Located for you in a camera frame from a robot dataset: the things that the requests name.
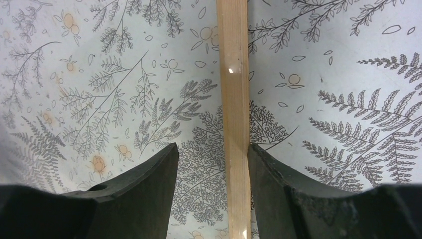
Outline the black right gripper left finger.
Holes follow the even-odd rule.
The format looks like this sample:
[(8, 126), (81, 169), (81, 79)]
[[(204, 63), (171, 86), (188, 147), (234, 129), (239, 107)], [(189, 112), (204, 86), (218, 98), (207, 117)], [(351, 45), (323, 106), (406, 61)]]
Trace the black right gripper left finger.
[(3, 239), (164, 239), (179, 151), (170, 143), (138, 166), (86, 191), (0, 188)]

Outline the wooden picture frame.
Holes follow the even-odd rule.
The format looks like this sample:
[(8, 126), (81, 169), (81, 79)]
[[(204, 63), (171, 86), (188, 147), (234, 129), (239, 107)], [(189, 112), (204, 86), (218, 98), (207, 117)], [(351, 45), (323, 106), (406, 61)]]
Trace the wooden picture frame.
[(218, 0), (216, 12), (229, 238), (249, 239), (251, 189), (247, 159), (250, 143), (247, 2)]

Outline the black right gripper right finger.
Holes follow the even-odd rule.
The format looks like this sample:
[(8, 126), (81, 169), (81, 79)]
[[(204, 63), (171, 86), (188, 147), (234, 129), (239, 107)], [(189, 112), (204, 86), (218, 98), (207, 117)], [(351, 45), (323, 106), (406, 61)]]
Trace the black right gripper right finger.
[(422, 187), (384, 184), (362, 193), (333, 188), (248, 149), (251, 192), (262, 239), (419, 239)]

